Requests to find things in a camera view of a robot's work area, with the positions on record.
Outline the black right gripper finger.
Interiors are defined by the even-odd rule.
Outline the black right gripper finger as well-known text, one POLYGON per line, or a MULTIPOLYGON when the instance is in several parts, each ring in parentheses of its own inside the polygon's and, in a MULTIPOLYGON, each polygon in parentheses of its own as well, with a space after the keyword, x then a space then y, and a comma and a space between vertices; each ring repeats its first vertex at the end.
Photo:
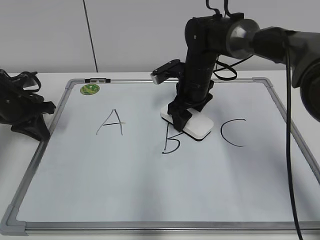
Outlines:
POLYGON ((191 108, 198 112, 201 112, 203 108, 206 106, 206 104, 210 102, 212 99, 213 96, 206 96, 206 98, 202 102, 193 105, 191 108))
POLYGON ((186 126, 192 114, 188 111, 188 106, 178 101, 172 101, 168 104, 167 113, 172 118, 174 129, 181 132, 186 126))

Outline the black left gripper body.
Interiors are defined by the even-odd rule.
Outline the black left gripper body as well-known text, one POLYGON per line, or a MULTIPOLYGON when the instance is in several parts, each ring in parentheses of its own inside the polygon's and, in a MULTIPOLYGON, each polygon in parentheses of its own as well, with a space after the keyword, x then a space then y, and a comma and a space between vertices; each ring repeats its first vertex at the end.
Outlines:
POLYGON ((10 130, 37 141, 50 138, 44 114, 53 114, 56 106, 37 94, 42 85, 37 72, 24 71, 10 76, 0 71, 0 123, 10 125, 10 130))

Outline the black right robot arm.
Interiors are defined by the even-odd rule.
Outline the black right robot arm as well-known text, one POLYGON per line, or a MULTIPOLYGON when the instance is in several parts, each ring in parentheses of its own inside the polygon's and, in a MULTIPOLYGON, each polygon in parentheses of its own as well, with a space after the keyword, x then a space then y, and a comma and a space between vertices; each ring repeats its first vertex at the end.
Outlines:
POLYGON ((194 17, 185 26, 187 55, 180 65, 177 95, 168 106, 173 126, 182 131, 192 117, 212 99, 211 76, 220 55, 238 60, 258 56, 292 69, 291 85, 300 90, 308 113, 320 118, 320 35, 315 32, 260 28, 242 16, 194 17))

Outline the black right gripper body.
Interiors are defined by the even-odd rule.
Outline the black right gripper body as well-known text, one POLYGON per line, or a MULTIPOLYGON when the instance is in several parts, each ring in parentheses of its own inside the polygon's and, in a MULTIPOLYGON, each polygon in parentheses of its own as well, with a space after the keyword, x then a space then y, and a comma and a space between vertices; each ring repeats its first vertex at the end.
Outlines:
POLYGON ((178 79, 176 84, 176 97, 173 101, 186 104, 188 109, 195 104, 201 103, 206 96, 213 96, 210 90, 214 86, 214 81, 207 79, 205 81, 188 81, 184 76, 178 79))

